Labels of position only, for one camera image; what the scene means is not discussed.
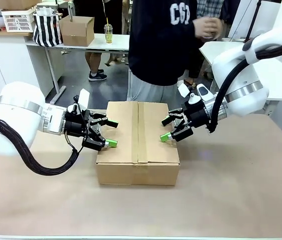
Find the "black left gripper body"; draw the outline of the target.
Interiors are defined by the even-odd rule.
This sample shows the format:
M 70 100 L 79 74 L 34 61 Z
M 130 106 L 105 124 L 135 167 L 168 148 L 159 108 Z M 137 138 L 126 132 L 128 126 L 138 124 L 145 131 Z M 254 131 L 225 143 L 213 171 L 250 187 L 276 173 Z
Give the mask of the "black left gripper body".
M 83 110 L 79 114 L 73 114 L 68 110 L 65 113 L 65 125 L 64 125 L 64 133 L 68 136 L 73 137 L 88 137 L 90 138 L 89 132 L 89 117 L 90 110 Z

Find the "person's left hand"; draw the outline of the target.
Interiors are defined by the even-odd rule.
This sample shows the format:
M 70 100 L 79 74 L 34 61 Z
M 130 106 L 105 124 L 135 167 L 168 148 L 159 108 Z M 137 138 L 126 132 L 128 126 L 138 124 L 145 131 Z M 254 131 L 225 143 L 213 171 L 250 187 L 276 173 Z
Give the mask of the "person's left hand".
M 212 27 L 212 31 L 210 32 L 210 35 L 206 37 L 206 39 L 209 41 L 214 41 L 221 35 L 223 31 L 223 24 L 219 18 L 212 17 L 210 18 L 210 20 L 211 23 L 214 24 L 214 26 Z

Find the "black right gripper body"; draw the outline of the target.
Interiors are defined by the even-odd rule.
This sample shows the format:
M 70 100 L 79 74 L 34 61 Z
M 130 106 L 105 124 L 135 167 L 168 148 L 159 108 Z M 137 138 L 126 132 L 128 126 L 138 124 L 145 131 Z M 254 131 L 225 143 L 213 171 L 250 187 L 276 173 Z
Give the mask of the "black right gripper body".
M 198 128 L 207 125 L 210 121 L 209 114 L 206 112 L 202 100 L 194 104 L 189 104 L 188 101 L 186 101 L 182 104 L 182 109 L 190 127 Z

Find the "person's right hand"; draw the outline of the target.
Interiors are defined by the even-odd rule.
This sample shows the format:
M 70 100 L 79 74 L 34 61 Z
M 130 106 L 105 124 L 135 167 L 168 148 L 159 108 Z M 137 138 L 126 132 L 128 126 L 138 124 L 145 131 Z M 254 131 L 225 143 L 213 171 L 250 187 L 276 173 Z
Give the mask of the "person's right hand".
M 212 27 L 214 26 L 210 20 L 211 17 L 202 17 L 196 20 L 193 20 L 193 25 L 195 28 L 195 37 L 200 39 L 206 39 L 210 35 L 212 31 Z

